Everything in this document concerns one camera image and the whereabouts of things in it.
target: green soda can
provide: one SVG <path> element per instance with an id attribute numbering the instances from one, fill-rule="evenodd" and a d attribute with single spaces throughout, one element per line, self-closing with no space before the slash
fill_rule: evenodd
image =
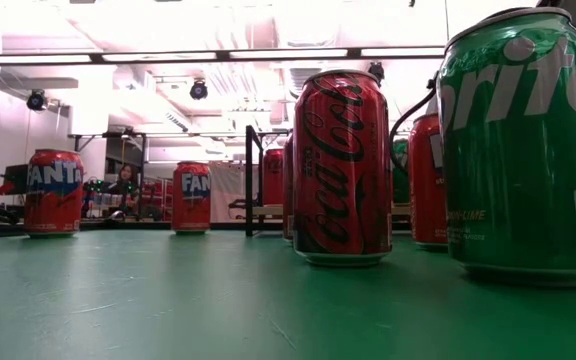
<path id="1" fill-rule="evenodd" d="M 408 168 L 408 140 L 398 139 L 392 143 L 392 151 L 404 169 Z M 408 172 L 399 167 L 392 166 L 393 201 L 395 204 L 407 204 L 410 202 L 410 180 Z"/>
<path id="2" fill-rule="evenodd" d="M 576 29 L 516 10 L 451 39 L 437 83 L 451 255 L 475 276 L 576 286 Z"/>

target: green tabletop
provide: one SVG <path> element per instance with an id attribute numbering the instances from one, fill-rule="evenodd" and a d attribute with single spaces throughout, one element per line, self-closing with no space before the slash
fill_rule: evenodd
<path id="1" fill-rule="evenodd" d="M 473 282 L 395 240 L 327 269 L 279 234 L 0 238 L 0 360 L 576 360 L 576 290 Z"/>

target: wall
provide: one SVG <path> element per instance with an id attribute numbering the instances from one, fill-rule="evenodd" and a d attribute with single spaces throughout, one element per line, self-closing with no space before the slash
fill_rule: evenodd
<path id="1" fill-rule="evenodd" d="M 28 110 L 25 99 L 0 90 L 0 173 L 6 166 L 27 163 L 36 149 L 73 150 L 69 128 L 66 111 L 59 118 L 52 111 L 36 113 Z M 9 197 L 2 199 L 12 202 Z"/>

